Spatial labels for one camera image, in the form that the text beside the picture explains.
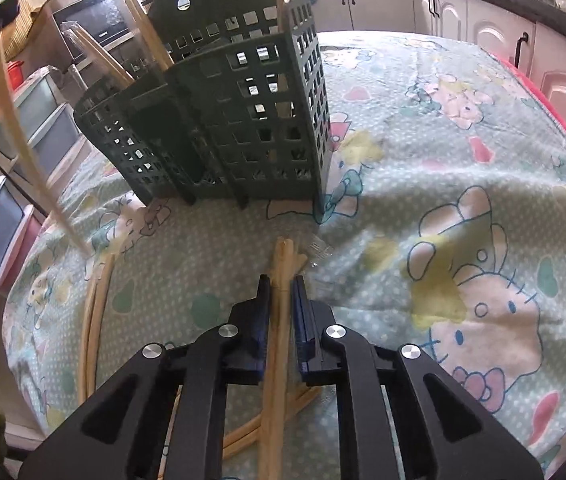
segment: polka dot fabric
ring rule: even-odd
[[[91,256],[45,226],[8,298],[3,337],[24,397],[47,433],[77,408],[84,300],[106,251],[118,256],[97,384],[146,343],[187,344],[224,322],[255,294],[278,235],[313,234],[331,250],[305,272],[311,298],[373,344],[420,345],[551,476],[566,459],[566,132],[477,46],[380,32],[319,42],[333,141],[324,210],[146,208],[94,153],[61,198]],[[226,431],[260,406],[260,388],[231,386]],[[338,478],[333,388],[287,425],[284,446],[283,478]],[[223,474],[255,479],[255,447]]]

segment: silver bolt head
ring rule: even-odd
[[[230,323],[218,327],[218,335],[221,337],[234,337],[237,333],[239,333],[238,327]]]
[[[329,335],[332,339],[339,339],[345,335],[345,328],[341,325],[330,325],[328,328],[325,329],[327,335]]]
[[[405,345],[401,348],[401,355],[406,359],[416,359],[421,355],[421,349],[416,345]]]
[[[151,343],[143,348],[143,357],[146,359],[156,359],[162,352],[163,349],[161,348],[161,345]]]

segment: cabinet handle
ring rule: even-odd
[[[440,18],[441,15],[439,14],[439,11],[437,10],[437,1],[438,1],[438,0],[432,0],[432,1],[434,2],[434,15],[435,15],[437,18]]]
[[[524,32],[523,35],[517,40],[517,51],[514,54],[514,65],[516,68],[519,67],[519,61],[521,61],[521,44],[527,43],[529,40],[530,37],[527,32]]]

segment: wooden chopstick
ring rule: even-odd
[[[7,73],[5,71],[5,54],[2,47],[2,32],[0,32],[0,118],[4,129],[7,131],[10,143],[18,153],[18,159],[23,165],[26,175],[31,180],[34,188],[40,195],[42,205],[48,211],[51,211],[54,218],[59,223],[61,228],[69,236],[72,243],[79,248],[85,257],[88,257],[90,252],[83,241],[74,231],[67,217],[58,205],[56,199],[47,188],[47,183],[43,179],[38,164],[34,159],[31,147],[25,138],[25,133],[20,126],[16,108],[12,101],[12,92],[7,83]]]
[[[77,378],[77,400],[79,406],[87,399],[86,368],[88,339],[90,336],[90,326],[92,324],[92,313],[94,311],[94,299],[96,296],[97,284],[98,278],[96,277],[96,272],[94,271],[90,276],[90,281],[87,287],[85,307],[83,309],[82,330],[80,331],[79,372]]]
[[[93,303],[92,319],[90,320],[90,331],[88,334],[87,356],[86,356],[86,396],[89,398],[96,390],[96,361],[98,358],[98,344],[100,342],[100,326],[103,322],[105,303],[108,299],[109,280],[114,269],[114,254],[108,254],[105,265],[96,285],[96,294]]]
[[[132,14],[132,18],[134,19],[141,36],[143,36],[147,47],[150,49],[152,56],[156,59],[161,70],[164,71],[169,69],[170,66],[174,65],[174,61],[165,49],[161,38],[157,34],[152,22],[147,17],[141,3],[138,0],[125,0],[125,5]]]
[[[114,59],[107,50],[100,46],[98,41],[90,36],[89,32],[78,24],[73,25],[70,30],[76,35],[82,49],[92,54],[96,62],[99,63],[106,72],[109,72],[122,88],[127,88],[134,82],[134,78],[125,71],[120,63]]]

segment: mesh basket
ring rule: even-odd
[[[148,74],[77,107],[81,128],[98,130],[88,138],[100,137],[93,142],[135,192],[144,188],[144,202],[179,192],[322,207],[332,150],[312,10],[286,0],[279,30],[275,2],[155,0],[149,18],[175,60],[165,82]],[[120,146],[119,131],[145,160]]]

